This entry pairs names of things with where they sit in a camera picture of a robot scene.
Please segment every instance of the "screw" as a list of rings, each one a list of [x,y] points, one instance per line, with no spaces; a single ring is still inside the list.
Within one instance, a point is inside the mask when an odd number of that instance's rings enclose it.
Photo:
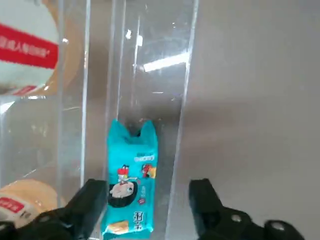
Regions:
[[[231,216],[232,221],[240,223],[242,221],[241,217],[239,215],[232,215]]]
[[[277,229],[279,231],[284,231],[285,230],[285,226],[281,223],[281,222],[278,222],[278,221],[275,221],[271,224],[271,226],[274,228],[274,229]]]
[[[49,216],[44,216],[44,217],[40,218],[39,222],[44,223],[44,222],[48,221],[49,219],[50,219]]]

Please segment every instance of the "cartoon character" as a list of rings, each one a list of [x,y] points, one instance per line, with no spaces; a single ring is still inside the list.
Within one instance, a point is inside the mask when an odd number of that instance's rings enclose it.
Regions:
[[[109,186],[108,204],[114,208],[130,205],[136,198],[138,184],[135,181],[118,182]]]
[[[136,180],[137,177],[128,177],[129,175],[129,166],[128,165],[123,165],[122,168],[119,168],[117,170],[118,174],[118,182],[119,183],[124,183],[129,180]]]
[[[142,177],[143,178],[155,178],[156,177],[157,168],[153,167],[151,164],[142,165]]]
[[[108,204],[114,208],[123,208],[130,205],[138,192],[137,177],[129,177],[129,166],[123,165],[117,170],[118,183],[109,186]]]

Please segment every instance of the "gray wall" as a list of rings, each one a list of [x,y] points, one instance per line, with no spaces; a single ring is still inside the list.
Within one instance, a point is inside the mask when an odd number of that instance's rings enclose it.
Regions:
[[[168,239],[196,239],[187,189],[205,177],[256,223],[318,239],[319,78],[320,1],[200,1]]]

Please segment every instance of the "packaging label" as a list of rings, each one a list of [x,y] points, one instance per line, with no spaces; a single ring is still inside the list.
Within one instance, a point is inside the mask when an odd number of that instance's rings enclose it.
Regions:
[[[6,0],[0,7],[0,94],[42,88],[58,62],[58,30],[40,0]]]
[[[0,23],[0,60],[54,69],[58,45]]]
[[[20,228],[38,215],[32,204],[16,196],[0,193],[0,221],[14,222],[15,227]]]

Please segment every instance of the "red stripe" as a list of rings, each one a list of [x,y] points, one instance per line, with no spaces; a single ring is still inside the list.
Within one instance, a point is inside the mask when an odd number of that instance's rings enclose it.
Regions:
[[[58,61],[58,45],[0,24],[0,60],[54,69]]]
[[[17,92],[13,93],[13,95],[23,96],[23,95],[29,93],[30,91],[35,90],[36,88],[37,88],[37,86],[32,86],[32,85],[25,86],[25,87],[19,89]]]
[[[8,197],[0,197],[0,207],[8,209],[16,214],[22,210],[25,205]]]

